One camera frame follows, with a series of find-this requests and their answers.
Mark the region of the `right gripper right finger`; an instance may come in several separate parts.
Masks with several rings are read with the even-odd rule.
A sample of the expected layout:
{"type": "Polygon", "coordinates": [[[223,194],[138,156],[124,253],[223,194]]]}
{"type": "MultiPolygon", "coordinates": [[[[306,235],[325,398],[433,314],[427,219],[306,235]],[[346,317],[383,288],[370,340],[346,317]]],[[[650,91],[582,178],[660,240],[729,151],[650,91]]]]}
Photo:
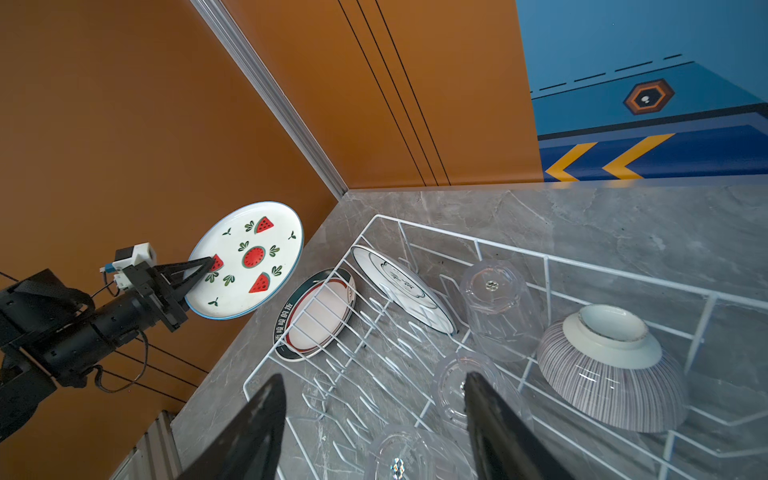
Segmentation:
{"type": "Polygon", "coordinates": [[[570,479],[572,475],[480,375],[469,377],[468,434],[480,479],[570,479]]]}

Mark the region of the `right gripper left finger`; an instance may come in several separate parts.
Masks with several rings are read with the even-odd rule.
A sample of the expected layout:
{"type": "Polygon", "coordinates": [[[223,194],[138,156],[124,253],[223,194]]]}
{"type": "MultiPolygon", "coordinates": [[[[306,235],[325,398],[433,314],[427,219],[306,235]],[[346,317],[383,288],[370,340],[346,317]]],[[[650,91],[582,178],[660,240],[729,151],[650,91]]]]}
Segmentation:
{"type": "Polygon", "coordinates": [[[182,479],[274,479],[281,456],[287,396],[283,376],[272,375],[182,479]]]}

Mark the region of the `white wire dish rack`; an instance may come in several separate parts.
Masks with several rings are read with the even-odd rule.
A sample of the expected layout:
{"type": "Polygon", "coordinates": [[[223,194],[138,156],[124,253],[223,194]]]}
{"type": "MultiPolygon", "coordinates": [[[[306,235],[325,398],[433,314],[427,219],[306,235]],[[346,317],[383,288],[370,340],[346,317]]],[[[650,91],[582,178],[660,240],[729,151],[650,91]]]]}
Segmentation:
{"type": "Polygon", "coordinates": [[[763,479],[767,303],[376,215],[243,384],[288,393],[282,479],[423,478],[481,373],[579,479],[763,479]]]}

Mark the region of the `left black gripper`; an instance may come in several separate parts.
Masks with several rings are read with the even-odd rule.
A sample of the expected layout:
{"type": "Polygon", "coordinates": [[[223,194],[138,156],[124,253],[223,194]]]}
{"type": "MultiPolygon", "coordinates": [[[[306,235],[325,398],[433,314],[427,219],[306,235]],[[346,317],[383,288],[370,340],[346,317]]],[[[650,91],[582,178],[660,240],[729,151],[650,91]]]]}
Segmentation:
{"type": "Polygon", "coordinates": [[[149,267],[142,263],[126,269],[134,287],[98,309],[88,308],[76,319],[35,343],[35,359],[60,384],[85,384],[94,374],[100,384],[100,362],[134,339],[144,345],[137,383],[148,367],[146,331],[163,323],[174,332],[188,319],[186,295],[210,273],[215,260],[203,257],[182,263],[149,267]]]}

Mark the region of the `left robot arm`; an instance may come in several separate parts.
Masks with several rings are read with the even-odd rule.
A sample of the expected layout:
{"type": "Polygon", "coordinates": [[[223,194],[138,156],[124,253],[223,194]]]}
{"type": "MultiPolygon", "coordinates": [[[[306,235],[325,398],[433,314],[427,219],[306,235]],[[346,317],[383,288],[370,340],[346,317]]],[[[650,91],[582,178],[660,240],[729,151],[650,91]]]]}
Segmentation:
{"type": "Polygon", "coordinates": [[[1,292],[1,437],[22,428],[58,387],[99,384],[101,361],[134,339],[145,341],[157,322],[169,331],[187,319],[187,295],[211,274],[213,257],[151,266],[127,266],[130,283],[97,307],[49,269],[1,292]]]}

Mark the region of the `watermelon pattern plate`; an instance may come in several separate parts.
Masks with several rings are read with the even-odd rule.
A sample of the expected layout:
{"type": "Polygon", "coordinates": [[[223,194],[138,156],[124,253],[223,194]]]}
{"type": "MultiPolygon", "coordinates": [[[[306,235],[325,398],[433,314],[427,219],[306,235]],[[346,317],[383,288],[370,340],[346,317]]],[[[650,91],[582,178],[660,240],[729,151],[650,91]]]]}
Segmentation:
{"type": "Polygon", "coordinates": [[[304,247],[303,225],[289,206],[264,201],[242,207],[215,224],[189,259],[213,265],[185,296],[197,315],[231,320],[252,313],[290,278],[304,247]]]}

